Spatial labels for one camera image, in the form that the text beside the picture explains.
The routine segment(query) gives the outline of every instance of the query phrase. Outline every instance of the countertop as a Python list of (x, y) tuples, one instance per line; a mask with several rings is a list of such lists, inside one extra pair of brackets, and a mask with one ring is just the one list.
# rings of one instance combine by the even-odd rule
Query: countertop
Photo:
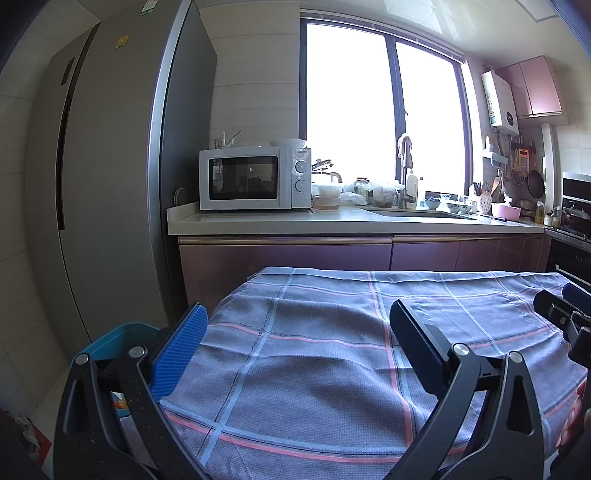
[(338, 210), (244, 210), (202, 212), (197, 203), (168, 209), (170, 235), (510, 235), (542, 234), (534, 223), (489, 217), (385, 216), (358, 207)]

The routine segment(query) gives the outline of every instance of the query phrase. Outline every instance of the refrigerator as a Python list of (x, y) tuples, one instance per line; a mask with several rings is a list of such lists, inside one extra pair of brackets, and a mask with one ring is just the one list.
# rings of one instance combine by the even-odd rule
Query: refrigerator
[(60, 50), (25, 161), (35, 279), (69, 356), (114, 327), (187, 308), (166, 209), (197, 201), (217, 57), (191, 0), (148, 0)]

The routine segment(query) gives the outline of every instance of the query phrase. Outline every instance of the kitchen sink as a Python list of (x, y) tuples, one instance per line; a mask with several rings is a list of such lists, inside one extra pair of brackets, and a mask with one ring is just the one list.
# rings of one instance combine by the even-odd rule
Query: kitchen sink
[(378, 209), (367, 208), (368, 212), (377, 213), (388, 217), (427, 217), (427, 218), (453, 218), (456, 220), (475, 220), (470, 215), (458, 215), (457, 213), (442, 210), (411, 210), (411, 209)]

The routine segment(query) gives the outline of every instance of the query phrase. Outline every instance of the window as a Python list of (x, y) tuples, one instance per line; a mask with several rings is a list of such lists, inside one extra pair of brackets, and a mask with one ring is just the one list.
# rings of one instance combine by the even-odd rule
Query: window
[(467, 193), (472, 143), (461, 65), (393, 35), (302, 20), (300, 138), (343, 181), (401, 180), (413, 142), (420, 190)]

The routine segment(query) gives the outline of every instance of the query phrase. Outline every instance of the cabinet door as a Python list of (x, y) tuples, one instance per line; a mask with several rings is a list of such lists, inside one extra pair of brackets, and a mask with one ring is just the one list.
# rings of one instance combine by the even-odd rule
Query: cabinet door
[(521, 272), (539, 271), (538, 259), (540, 257), (540, 248), (542, 246), (542, 236), (526, 237), (523, 243), (523, 254), (521, 256)]
[(265, 267), (385, 271), (391, 243), (353, 245), (181, 245), (189, 303), (211, 314), (216, 305)]
[(527, 92), (527, 87), (525, 86), (521, 66), (516, 63), (515, 65), (498, 70), (497, 74), (511, 85), (517, 117), (530, 116), (532, 114), (530, 94)]
[(542, 113), (562, 113), (562, 106), (556, 91), (556, 84), (550, 73), (545, 57), (536, 57), (520, 64), (527, 91), (530, 94), (531, 111), (534, 115)]
[(456, 272), (488, 272), (494, 270), (498, 245), (499, 241), (497, 239), (460, 242), (457, 252)]
[(453, 272), (460, 242), (394, 243), (390, 270)]
[(496, 250), (495, 269), (506, 272), (519, 272), (521, 269), (521, 255), (523, 253), (524, 238), (501, 238)]

